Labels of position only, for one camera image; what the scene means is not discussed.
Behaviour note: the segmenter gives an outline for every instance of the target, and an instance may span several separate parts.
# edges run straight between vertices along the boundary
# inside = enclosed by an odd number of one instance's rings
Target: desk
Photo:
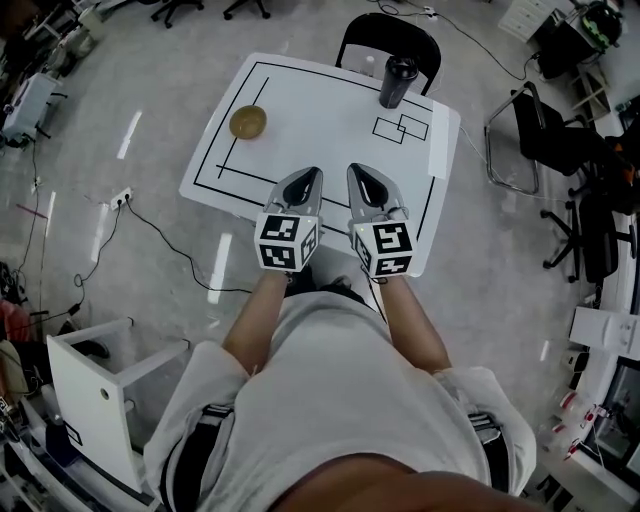
[[[418,250],[409,273],[422,274],[449,182],[460,116],[430,98],[407,93],[387,110],[381,82],[351,71],[278,55],[253,54],[238,71],[189,163],[180,193],[254,221],[273,185],[292,172],[324,172],[321,243],[355,256],[347,168],[362,163],[400,187],[415,226]],[[244,105],[267,113],[254,140],[229,131]]]
[[[14,110],[7,116],[2,127],[7,140],[19,140],[24,135],[35,139],[38,123],[47,111],[49,98],[61,86],[60,82],[42,73],[29,77],[11,101]]]

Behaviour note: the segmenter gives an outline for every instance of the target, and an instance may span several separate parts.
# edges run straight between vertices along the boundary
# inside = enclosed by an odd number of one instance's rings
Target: white table
[[[355,256],[347,168],[369,165],[400,187],[418,238],[409,268],[422,274],[438,226],[460,116],[407,93],[395,110],[378,102],[379,80],[279,55],[253,54],[214,112],[180,186],[189,199],[255,220],[273,185],[292,172],[324,172],[321,243]],[[254,140],[235,138],[231,115],[244,105],[267,113]]]
[[[143,464],[127,427],[124,388],[189,348],[181,341],[113,374],[72,345],[105,336],[130,337],[130,318],[62,336],[47,336],[53,385],[71,445],[112,477],[142,492]]]
[[[8,140],[19,140],[23,135],[36,138],[38,123],[47,111],[49,98],[62,84],[50,76],[36,73],[29,77],[15,93],[2,133]]]

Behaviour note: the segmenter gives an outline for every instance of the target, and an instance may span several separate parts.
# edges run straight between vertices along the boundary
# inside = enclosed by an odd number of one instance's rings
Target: office chair
[[[151,5],[158,2],[158,0],[138,0],[138,1],[145,5]],[[171,18],[173,17],[173,14],[176,12],[176,9],[181,5],[195,5],[199,11],[204,9],[202,0],[162,0],[162,3],[164,3],[165,5],[162,6],[160,9],[158,9],[156,12],[154,12],[151,15],[151,19],[153,21],[158,21],[159,15],[167,11],[167,15],[164,18],[164,26],[167,28],[173,27],[173,24],[171,23]]]
[[[502,181],[491,165],[491,122],[512,103],[518,123],[520,152],[531,162],[533,170],[533,189],[531,190]],[[588,159],[580,151],[580,146],[572,146],[570,149],[563,147],[565,136],[568,133],[565,130],[569,130],[567,126],[574,122],[580,122],[583,126],[586,126],[582,116],[576,116],[568,121],[562,119],[559,112],[540,101],[538,91],[531,82],[525,83],[517,91],[511,91],[511,97],[489,117],[484,127],[489,180],[500,187],[527,194],[535,194],[540,188],[538,162],[561,172],[565,176],[574,174],[580,168],[585,174],[588,174],[589,170],[583,165]],[[576,133],[569,132],[568,136],[571,137],[572,141],[576,139]]]
[[[420,27],[394,16],[374,12],[358,16],[349,23],[342,39],[342,46],[336,60],[336,67],[342,67],[342,56],[348,44],[366,46],[396,57],[412,57],[418,70],[427,77],[427,85],[422,89],[427,94],[433,79],[440,69],[440,48],[435,39]]]
[[[637,255],[637,236],[633,224],[629,233],[616,231],[613,213],[605,197],[590,194],[580,202],[580,222],[574,201],[565,203],[571,211],[571,227],[550,211],[541,210],[543,219],[550,218],[568,237],[568,241],[560,254],[553,260],[545,260],[545,269],[556,267],[569,253],[573,252],[575,273],[569,276],[569,282],[580,279],[580,251],[584,256],[584,268],[587,281],[601,284],[605,277],[618,270],[618,240],[631,244],[631,257]]]
[[[265,20],[268,20],[269,18],[271,18],[271,13],[267,12],[264,8],[264,5],[262,4],[262,0],[237,0],[236,2],[232,3],[229,7],[227,7],[227,9],[224,11],[224,19],[225,20],[230,20],[231,18],[233,18],[233,15],[231,14],[231,11],[236,10],[238,7],[248,3],[254,1],[255,3],[258,4],[258,8],[260,9],[260,12],[262,13],[262,17]]]

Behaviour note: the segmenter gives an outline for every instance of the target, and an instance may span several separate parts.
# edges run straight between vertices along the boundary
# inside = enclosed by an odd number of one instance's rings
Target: white box
[[[318,247],[318,217],[260,213],[254,242],[260,266],[300,272]]]
[[[417,247],[413,225],[408,220],[354,224],[353,249],[369,277],[407,274]]]

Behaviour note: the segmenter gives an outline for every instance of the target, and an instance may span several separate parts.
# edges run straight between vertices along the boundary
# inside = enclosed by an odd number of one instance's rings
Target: wooden bowl
[[[229,120],[229,130],[239,139],[254,139],[264,131],[266,126],[266,112],[255,105],[240,107]]]

